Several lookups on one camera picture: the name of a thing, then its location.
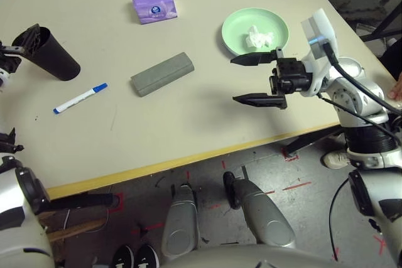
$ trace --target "marker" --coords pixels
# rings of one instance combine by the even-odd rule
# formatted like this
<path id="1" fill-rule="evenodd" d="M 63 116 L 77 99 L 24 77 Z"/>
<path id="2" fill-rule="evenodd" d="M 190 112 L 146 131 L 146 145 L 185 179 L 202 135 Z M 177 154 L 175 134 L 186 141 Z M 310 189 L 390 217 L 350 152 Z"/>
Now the marker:
<path id="1" fill-rule="evenodd" d="M 59 114 L 63 112 L 64 110 L 74 106 L 75 104 L 89 98 L 91 95 L 97 94 L 101 90 L 105 89 L 107 87 L 106 83 L 103 83 L 99 86 L 96 86 L 92 88 L 91 90 L 88 90 L 87 92 L 84 92 L 83 94 L 79 95 L 78 97 L 75 97 L 72 100 L 69 100 L 68 102 L 65 102 L 63 105 L 58 106 L 57 108 L 53 109 L 53 112 L 56 114 Z"/>

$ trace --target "white sneaker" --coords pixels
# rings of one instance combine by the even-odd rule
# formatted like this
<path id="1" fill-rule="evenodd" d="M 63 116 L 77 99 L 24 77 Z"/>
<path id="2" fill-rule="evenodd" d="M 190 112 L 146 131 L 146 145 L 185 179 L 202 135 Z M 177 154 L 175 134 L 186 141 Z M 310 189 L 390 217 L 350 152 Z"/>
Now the white sneaker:
<path id="1" fill-rule="evenodd" d="M 350 164 L 344 149 L 332 151 L 321 157 L 321 163 L 329 169 L 341 169 Z"/>

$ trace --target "tissue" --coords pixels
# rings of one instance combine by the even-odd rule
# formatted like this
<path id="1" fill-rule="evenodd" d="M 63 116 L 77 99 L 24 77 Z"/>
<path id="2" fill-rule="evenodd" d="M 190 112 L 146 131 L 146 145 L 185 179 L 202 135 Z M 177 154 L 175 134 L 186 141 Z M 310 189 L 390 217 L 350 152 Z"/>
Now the tissue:
<path id="1" fill-rule="evenodd" d="M 133 0 L 141 24 L 177 17 L 174 0 Z"/>
<path id="2" fill-rule="evenodd" d="M 274 39 L 274 33 L 269 32 L 266 34 L 261 34 L 258 32 L 257 26 L 253 25 L 249 28 L 249 34 L 246 38 L 246 43 L 248 47 L 261 48 L 264 45 L 270 47 Z"/>

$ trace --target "blue marker cap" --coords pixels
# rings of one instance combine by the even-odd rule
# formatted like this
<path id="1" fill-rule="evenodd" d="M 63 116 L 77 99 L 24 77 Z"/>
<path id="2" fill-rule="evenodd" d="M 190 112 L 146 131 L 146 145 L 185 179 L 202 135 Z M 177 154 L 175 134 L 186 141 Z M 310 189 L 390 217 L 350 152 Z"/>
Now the blue marker cap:
<path id="1" fill-rule="evenodd" d="M 99 86 L 92 88 L 92 90 L 96 93 L 96 92 L 100 92 L 102 89 L 105 89 L 106 87 L 107 87 L 107 84 L 103 83 L 103 84 L 100 84 Z"/>

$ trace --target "black shoe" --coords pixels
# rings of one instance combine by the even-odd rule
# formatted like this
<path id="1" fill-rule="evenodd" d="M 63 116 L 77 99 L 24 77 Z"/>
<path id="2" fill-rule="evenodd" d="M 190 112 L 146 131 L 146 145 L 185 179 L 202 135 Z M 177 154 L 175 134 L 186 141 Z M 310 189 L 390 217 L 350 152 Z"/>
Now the black shoe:
<path id="1" fill-rule="evenodd" d="M 134 255 L 128 245 L 120 246 L 113 256 L 110 268 L 133 268 Z"/>
<path id="2" fill-rule="evenodd" d="M 159 268 L 158 255 L 150 245 L 144 244 L 136 252 L 134 266 L 135 268 Z"/>
<path id="3" fill-rule="evenodd" d="M 240 208 L 240 200 L 236 196 L 233 188 L 233 182 L 235 182 L 236 178 L 234 177 L 232 172 L 224 173 L 224 186 L 226 191 L 226 198 L 229 202 L 231 208 L 234 210 L 238 210 Z"/>

